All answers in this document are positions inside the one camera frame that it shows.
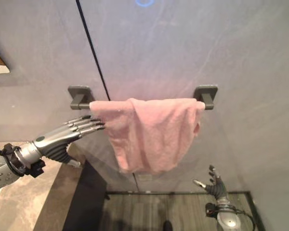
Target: towel rack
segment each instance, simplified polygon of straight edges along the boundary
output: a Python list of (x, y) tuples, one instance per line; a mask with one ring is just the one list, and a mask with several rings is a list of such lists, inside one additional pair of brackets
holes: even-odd
[[(212, 110), (217, 90), (217, 86), (213, 85), (199, 86), (195, 89), (194, 98), (205, 103), (205, 110)], [(95, 100), (91, 89), (86, 86), (69, 86), (68, 92), (73, 99), (70, 104), (72, 110), (89, 109), (89, 103)]]

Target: robotic hand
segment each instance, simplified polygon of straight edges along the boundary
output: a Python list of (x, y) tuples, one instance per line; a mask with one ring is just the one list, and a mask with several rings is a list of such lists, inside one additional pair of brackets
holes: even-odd
[(10, 143), (0, 150), (0, 188), (13, 183), (20, 177), (31, 175), (37, 177), (44, 171), (42, 156), (74, 167), (80, 167), (80, 162), (69, 156), (67, 146), (83, 136), (105, 128), (105, 124), (92, 118), (82, 116), (65, 122), (57, 129), (37, 137), (20, 147)]
[(214, 166), (210, 165), (209, 175), (212, 177), (210, 181), (213, 185), (206, 185), (198, 180), (193, 180), (193, 183), (201, 188), (204, 188), (208, 194), (212, 195), (216, 199), (217, 205), (212, 203), (206, 204), (207, 217), (217, 219), (217, 230), (224, 231), (240, 231), (241, 221), (237, 214), (244, 214), (248, 216), (253, 223), (253, 230), (255, 230), (255, 224), (252, 216), (246, 214), (244, 211), (236, 209), (235, 206), (231, 205), (228, 199), (228, 193), (226, 187), (221, 179), (221, 176), (217, 173)]

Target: blue light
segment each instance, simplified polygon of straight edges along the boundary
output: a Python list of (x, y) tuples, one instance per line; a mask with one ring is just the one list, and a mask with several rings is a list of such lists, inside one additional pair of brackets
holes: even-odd
[(154, 3), (154, 0), (149, 0), (147, 3), (141, 3), (141, 0), (135, 0), (136, 4), (141, 7), (148, 7)]

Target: shoe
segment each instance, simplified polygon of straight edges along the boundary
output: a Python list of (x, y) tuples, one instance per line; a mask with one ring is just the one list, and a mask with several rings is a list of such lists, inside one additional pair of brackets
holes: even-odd
[(173, 231), (172, 224), (170, 221), (166, 220), (163, 225), (163, 231)]

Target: wooden floor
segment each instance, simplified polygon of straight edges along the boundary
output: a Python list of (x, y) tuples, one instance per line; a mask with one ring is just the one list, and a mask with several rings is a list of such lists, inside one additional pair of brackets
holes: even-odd
[[(229, 197), (238, 209), (251, 214), (244, 194)], [(215, 231), (216, 220), (205, 214), (208, 202), (214, 203), (214, 198), (203, 194), (110, 195), (110, 200), (105, 200), (99, 231), (161, 231), (167, 219), (173, 231)], [(242, 231), (251, 231), (248, 217), (239, 217)]]

